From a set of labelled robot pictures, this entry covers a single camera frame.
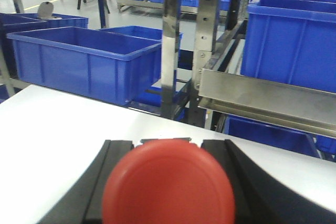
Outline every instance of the stainless steel shelf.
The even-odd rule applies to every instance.
[[[336,94],[203,69],[200,106],[336,137]]]
[[[148,1],[137,1],[137,0],[117,0],[117,3],[123,6],[135,6],[135,7],[146,7],[151,9],[163,9],[162,3],[154,3]],[[182,13],[197,14],[197,7],[181,6]],[[227,11],[220,11],[220,17],[226,17]]]

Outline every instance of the red button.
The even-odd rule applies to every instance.
[[[182,140],[125,155],[103,195],[104,224],[233,224],[231,184],[215,158]]]

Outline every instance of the workbench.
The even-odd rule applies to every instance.
[[[0,105],[1,222],[35,224],[106,139],[231,139],[274,178],[336,212],[336,164],[77,95],[30,85]]]

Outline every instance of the metal shelving rack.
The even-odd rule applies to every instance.
[[[175,96],[181,0],[164,0],[161,116],[175,118],[190,100],[188,122],[196,126],[204,126],[205,110],[201,106],[336,137],[336,94],[224,72],[245,34],[247,3],[248,0],[231,0],[226,30],[216,39],[218,0],[199,0],[193,74]],[[101,18],[106,21],[104,12],[101,12]],[[0,81],[9,87],[22,84],[6,76],[5,70],[1,71]]]

